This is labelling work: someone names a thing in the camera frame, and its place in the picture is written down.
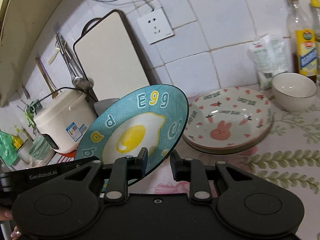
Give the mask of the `person's left hand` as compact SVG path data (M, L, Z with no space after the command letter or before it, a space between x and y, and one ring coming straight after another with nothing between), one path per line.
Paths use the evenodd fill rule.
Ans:
M11 211L1 207L1 222L11 220L13 220ZM21 236L21 232L17 226L14 227L10 236L12 239L18 239Z

